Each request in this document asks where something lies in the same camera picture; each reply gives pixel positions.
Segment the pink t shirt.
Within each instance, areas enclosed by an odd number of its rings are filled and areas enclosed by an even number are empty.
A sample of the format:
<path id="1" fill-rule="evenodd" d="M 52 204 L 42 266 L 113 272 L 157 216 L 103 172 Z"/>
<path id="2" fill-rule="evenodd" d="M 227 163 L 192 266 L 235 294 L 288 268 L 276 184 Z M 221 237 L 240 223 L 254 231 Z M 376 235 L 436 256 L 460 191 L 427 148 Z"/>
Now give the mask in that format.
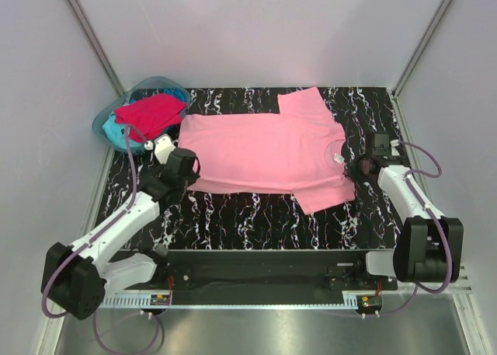
<path id="1" fill-rule="evenodd" d="M 341 155 L 345 132 L 317 88 L 277 97 L 279 113 L 187 116 L 179 147 L 200 160 L 191 190 L 292 194 L 305 214 L 355 199 Z"/>

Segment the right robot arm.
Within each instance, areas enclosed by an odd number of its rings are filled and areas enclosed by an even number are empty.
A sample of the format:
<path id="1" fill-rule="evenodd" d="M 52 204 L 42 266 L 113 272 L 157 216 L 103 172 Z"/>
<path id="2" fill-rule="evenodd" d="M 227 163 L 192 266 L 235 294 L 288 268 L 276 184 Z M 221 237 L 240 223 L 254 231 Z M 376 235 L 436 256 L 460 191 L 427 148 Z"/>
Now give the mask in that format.
<path id="1" fill-rule="evenodd" d="M 424 153 L 436 172 L 407 166 L 398 153 L 401 145 Z M 442 168 L 432 154 L 411 142 L 392 140 L 387 132 L 372 132 L 367 135 L 365 152 L 346 165 L 345 174 L 355 183 L 375 183 L 401 218 L 402 229 L 392 256 L 397 280 L 414 283 L 431 294 L 440 294 L 457 281 L 464 226 L 458 218 L 440 211 L 414 178 L 415 174 L 441 177 Z"/>

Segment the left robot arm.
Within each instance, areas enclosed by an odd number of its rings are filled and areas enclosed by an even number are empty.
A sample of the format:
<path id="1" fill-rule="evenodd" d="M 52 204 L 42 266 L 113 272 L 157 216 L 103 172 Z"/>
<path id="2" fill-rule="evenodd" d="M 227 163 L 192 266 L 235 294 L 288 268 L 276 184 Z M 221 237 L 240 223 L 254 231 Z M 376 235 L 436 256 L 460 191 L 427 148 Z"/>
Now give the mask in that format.
<path id="1" fill-rule="evenodd" d="M 52 301 L 78 320 L 94 314 L 105 298 L 137 284 L 162 288 L 168 271 L 161 266 L 161 252 L 137 252 L 114 262 L 113 256 L 139 230 L 173 204 L 188 185 L 200 177 L 200 161 L 193 151 L 172 148 L 144 179 L 133 169 L 131 195 L 123 205 L 88 234 L 70 245 L 60 242 L 48 250 L 41 283 L 41 307 L 56 318 L 47 303 Z"/>

